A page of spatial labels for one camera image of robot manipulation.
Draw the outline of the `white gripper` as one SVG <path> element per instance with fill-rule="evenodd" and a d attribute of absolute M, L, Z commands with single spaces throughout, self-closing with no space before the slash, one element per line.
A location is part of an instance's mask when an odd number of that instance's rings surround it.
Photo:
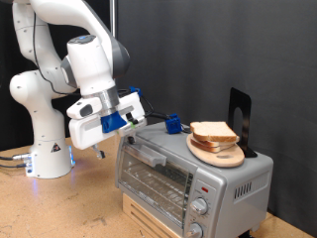
<path fill-rule="evenodd" d="M 118 99 L 119 104 L 112 107 L 104 105 L 99 96 L 86 95 L 68 108 L 71 118 L 68 128 L 73 145 L 80 150 L 92 146 L 98 159 L 105 153 L 98 149 L 98 143 L 114 135 L 124 137 L 147 125 L 145 110 L 139 93 L 132 92 Z M 128 143 L 136 144 L 133 136 Z"/>

